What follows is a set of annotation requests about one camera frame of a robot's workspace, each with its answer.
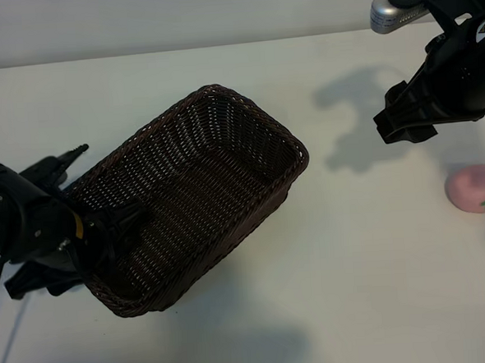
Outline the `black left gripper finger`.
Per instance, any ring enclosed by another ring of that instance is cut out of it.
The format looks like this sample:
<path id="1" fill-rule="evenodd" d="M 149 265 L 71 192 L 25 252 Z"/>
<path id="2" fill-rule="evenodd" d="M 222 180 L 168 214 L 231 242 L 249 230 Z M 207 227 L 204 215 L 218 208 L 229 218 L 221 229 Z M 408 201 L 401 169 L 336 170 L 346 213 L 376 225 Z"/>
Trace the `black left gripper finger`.
<path id="1" fill-rule="evenodd" d="M 148 220 L 149 210 L 139 200 L 88 211 L 84 220 L 92 237 L 103 247 L 132 246 Z"/>
<path id="2" fill-rule="evenodd" d="M 46 289 L 52 296 L 61 296 L 83 281 L 77 272 L 58 270 L 43 264 L 23 264 L 14 275 L 4 283 L 9 296 L 22 300 L 26 293 Z"/>

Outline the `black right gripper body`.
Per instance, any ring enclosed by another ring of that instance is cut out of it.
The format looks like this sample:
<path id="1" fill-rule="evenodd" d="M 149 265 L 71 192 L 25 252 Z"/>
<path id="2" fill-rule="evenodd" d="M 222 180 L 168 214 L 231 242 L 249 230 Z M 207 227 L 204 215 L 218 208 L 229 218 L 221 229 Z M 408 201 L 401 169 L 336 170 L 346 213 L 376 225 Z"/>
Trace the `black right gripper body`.
<path id="1" fill-rule="evenodd" d="M 407 86 L 411 125 L 474 121 L 485 116 L 485 16 L 474 16 L 426 46 Z"/>

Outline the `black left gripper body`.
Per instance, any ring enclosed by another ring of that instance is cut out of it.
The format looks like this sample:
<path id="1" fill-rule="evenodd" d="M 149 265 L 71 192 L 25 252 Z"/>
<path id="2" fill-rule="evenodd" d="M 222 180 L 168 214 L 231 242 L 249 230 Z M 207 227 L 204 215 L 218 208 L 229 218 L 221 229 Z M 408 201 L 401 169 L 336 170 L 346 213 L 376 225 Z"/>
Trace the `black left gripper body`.
<path id="1" fill-rule="evenodd" d="M 12 230 L 7 258 L 13 264 L 33 261 L 48 268 L 75 273 L 72 255 L 83 241 L 82 225 L 67 196 L 54 184 L 35 183 L 24 177 L 9 181 L 9 196 L 17 208 L 19 227 Z"/>

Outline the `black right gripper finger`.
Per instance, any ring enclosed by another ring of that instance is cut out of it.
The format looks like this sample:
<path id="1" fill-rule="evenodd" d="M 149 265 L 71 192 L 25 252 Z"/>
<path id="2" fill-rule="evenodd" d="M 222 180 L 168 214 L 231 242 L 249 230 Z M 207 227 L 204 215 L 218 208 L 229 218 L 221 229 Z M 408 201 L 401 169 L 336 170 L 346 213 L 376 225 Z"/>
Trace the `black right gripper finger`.
<path id="1" fill-rule="evenodd" d="M 385 107 L 374 117 L 374 122 L 377 126 L 429 123 L 426 97 L 424 80 L 401 81 L 386 92 Z"/>
<path id="2" fill-rule="evenodd" d="M 431 124 L 408 124 L 407 126 L 390 126 L 382 124 L 376 127 L 381 138 L 386 144 L 396 142 L 424 142 L 437 133 L 437 129 Z"/>

